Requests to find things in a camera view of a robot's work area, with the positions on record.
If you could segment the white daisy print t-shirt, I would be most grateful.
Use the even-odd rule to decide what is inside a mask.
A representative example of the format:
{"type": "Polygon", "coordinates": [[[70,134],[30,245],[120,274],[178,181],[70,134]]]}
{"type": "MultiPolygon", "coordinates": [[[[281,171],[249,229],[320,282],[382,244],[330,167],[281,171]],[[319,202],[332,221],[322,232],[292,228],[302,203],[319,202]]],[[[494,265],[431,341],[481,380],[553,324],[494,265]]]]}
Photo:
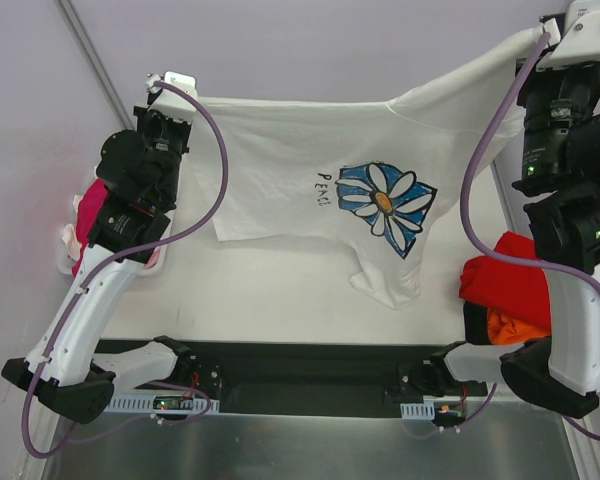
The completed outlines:
{"type": "Polygon", "coordinates": [[[479,140],[541,27],[386,101],[207,98],[190,156],[220,241],[320,237],[351,247],[357,291],[403,309],[430,227],[458,201],[479,140]]]}

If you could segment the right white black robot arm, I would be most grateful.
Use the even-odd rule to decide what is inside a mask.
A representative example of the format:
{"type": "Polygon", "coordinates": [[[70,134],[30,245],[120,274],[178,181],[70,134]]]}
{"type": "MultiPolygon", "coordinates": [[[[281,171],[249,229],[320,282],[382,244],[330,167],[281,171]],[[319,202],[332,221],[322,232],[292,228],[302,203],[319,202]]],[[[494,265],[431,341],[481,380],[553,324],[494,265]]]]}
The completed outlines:
{"type": "Polygon", "coordinates": [[[429,381],[438,396],[503,382],[528,403],[580,419],[600,395],[600,62],[521,67],[516,84],[525,119],[514,188],[529,198],[532,265],[546,275],[552,333],[495,352],[484,372],[469,344],[453,343],[434,355],[429,381]]]}

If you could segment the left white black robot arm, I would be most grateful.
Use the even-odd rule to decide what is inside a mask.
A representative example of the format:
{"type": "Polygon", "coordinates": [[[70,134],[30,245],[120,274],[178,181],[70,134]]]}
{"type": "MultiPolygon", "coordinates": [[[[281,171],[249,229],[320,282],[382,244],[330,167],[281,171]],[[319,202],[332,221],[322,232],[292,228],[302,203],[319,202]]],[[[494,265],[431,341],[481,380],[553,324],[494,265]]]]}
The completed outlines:
{"type": "Polygon", "coordinates": [[[121,297],[166,245],[196,111],[137,106],[134,114],[135,128],[101,148],[96,177],[106,195],[70,292],[33,350],[1,371],[28,400],[78,424],[94,421],[119,390],[159,379],[179,389],[192,374],[185,348],[165,336],[110,360],[95,354],[121,297]]]}

